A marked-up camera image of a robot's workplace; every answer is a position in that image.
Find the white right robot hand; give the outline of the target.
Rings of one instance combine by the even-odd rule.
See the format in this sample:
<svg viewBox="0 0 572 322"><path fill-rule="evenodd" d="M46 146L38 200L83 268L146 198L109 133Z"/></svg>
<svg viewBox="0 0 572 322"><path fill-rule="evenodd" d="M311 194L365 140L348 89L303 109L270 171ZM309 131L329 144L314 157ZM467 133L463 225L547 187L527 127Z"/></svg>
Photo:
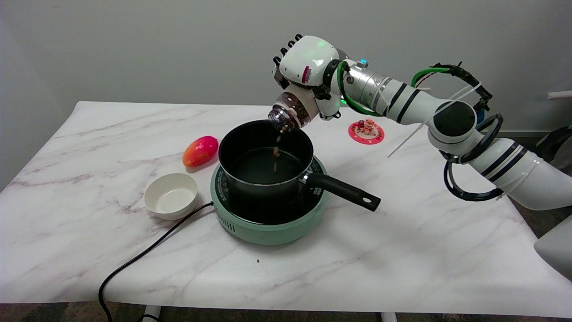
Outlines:
<svg viewBox="0 0 572 322"><path fill-rule="evenodd" d="M316 116L331 120L341 116L337 85L339 63L347 54L313 35L295 35L281 56L273 58L274 79L283 92L274 103L269 120L279 129L298 130Z"/></svg>

